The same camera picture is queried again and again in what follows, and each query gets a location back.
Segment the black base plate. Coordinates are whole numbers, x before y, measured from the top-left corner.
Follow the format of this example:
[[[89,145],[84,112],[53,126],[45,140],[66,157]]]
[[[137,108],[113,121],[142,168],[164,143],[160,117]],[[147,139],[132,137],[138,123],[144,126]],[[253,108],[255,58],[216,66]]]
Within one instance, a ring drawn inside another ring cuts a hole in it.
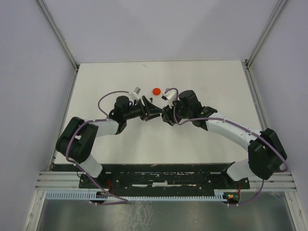
[[[231,180],[223,171],[228,164],[105,164],[98,184],[117,196],[214,196],[215,190],[249,189],[248,178]],[[132,184],[167,181],[180,187],[133,187]]]

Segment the orange charging case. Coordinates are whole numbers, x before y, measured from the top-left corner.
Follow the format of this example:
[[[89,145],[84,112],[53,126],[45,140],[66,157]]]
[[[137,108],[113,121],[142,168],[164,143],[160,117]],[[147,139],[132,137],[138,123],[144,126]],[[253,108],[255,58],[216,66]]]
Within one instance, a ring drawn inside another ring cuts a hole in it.
[[[154,88],[152,90],[153,95],[158,96],[161,94],[161,89],[160,88]]]

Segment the right aluminium frame post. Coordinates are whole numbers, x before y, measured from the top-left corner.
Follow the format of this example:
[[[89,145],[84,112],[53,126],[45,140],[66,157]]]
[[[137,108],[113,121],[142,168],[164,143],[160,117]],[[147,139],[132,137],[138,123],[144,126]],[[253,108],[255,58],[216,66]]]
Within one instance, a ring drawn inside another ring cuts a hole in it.
[[[279,18],[281,17],[283,11],[285,10],[286,6],[288,5],[289,0],[279,0],[274,7],[260,37],[256,45],[254,46],[250,56],[248,59],[245,60],[246,69],[249,69],[257,59],[258,54],[262,50],[263,46],[265,45],[267,39],[269,38],[272,30],[276,26]]]

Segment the aluminium front rail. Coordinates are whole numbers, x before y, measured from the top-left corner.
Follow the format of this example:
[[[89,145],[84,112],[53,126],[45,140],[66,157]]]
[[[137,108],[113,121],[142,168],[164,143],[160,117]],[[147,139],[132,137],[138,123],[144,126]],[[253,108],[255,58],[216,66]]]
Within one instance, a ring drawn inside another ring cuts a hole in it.
[[[40,172],[36,189],[37,190],[80,190],[79,177],[75,172]],[[242,192],[257,192],[262,180],[257,177],[249,177],[249,189],[241,188]],[[181,184],[171,184],[167,181],[154,183],[132,184],[133,187],[180,187]],[[269,180],[264,181],[264,192],[295,192],[297,191],[293,176],[288,173],[276,173]]]

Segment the left aluminium frame post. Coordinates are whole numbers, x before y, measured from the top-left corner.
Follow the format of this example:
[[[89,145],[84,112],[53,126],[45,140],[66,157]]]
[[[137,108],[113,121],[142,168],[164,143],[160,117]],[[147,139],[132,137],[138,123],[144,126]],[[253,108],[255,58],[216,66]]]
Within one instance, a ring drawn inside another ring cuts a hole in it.
[[[47,3],[44,0],[34,0],[34,2],[39,7],[40,11],[44,15],[49,27],[51,28],[56,40],[58,41],[60,47],[62,48],[63,52],[65,53],[67,59],[69,60],[70,64],[75,70],[78,70],[79,64],[76,62],[73,53],[70,51],[68,44],[61,33],[60,28],[56,24],[51,11],[48,9]]]

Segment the aluminium frame post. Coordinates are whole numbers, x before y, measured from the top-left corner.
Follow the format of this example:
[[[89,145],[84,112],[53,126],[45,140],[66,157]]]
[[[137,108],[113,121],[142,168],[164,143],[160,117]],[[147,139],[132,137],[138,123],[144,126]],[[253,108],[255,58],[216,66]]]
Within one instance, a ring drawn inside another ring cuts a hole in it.
[[[34,0],[34,2],[39,7],[40,11],[44,15],[49,27],[51,28],[56,40],[58,41],[60,47],[62,48],[63,52],[65,53],[67,59],[69,60],[70,64],[75,70],[78,70],[79,64],[76,62],[73,53],[70,51],[68,44],[61,33],[60,28],[56,24],[51,11],[48,9],[47,3],[44,0]]]
[[[281,17],[283,11],[285,10],[286,6],[288,5],[289,0],[279,0],[274,7],[260,37],[256,45],[254,46],[250,56],[248,59],[245,60],[246,69],[249,69],[257,59],[258,54],[262,50],[263,46],[265,45],[267,39],[269,38],[272,30],[276,26],[279,18]]]

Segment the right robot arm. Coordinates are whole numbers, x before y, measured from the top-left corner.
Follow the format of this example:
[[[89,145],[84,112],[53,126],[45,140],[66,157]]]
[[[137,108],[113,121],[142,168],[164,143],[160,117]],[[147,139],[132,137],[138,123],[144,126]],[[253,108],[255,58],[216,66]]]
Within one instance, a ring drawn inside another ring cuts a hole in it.
[[[232,188],[238,181],[253,176],[268,180],[274,173],[288,170],[287,154],[274,130],[252,129],[235,123],[216,109],[202,106],[193,90],[166,89],[162,99],[168,102],[162,112],[164,122],[172,126],[191,122],[227,138],[247,152],[247,158],[229,164],[222,171],[220,178],[224,187]]]

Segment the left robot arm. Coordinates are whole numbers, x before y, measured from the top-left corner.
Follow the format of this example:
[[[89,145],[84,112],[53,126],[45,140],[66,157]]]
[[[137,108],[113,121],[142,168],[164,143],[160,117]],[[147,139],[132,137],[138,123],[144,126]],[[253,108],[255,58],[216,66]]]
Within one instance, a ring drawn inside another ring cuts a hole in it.
[[[106,135],[118,135],[127,126],[129,119],[139,117],[143,121],[157,118],[162,109],[142,97],[130,101],[127,96],[116,99],[113,110],[105,119],[85,121],[73,117],[56,143],[56,151],[68,162],[90,175],[90,183],[100,188],[106,184],[105,170],[91,154],[95,139]]]

